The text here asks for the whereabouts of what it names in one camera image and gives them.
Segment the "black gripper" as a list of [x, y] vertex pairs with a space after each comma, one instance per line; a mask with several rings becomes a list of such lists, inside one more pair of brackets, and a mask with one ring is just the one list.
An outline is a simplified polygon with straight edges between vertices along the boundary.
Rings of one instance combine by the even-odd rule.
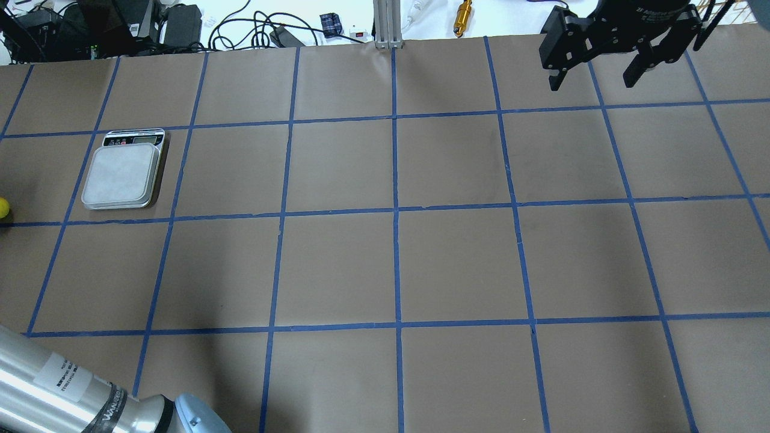
[[623, 73], [633, 88], [659, 63], [673, 63], [691, 43], [701, 46], [704, 22], [688, 1], [600, 1], [587, 16], [555, 6], [544, 23], [539, 47], [548, 85], [558, 91], [567, 72], [599, 55], [635, 52]]

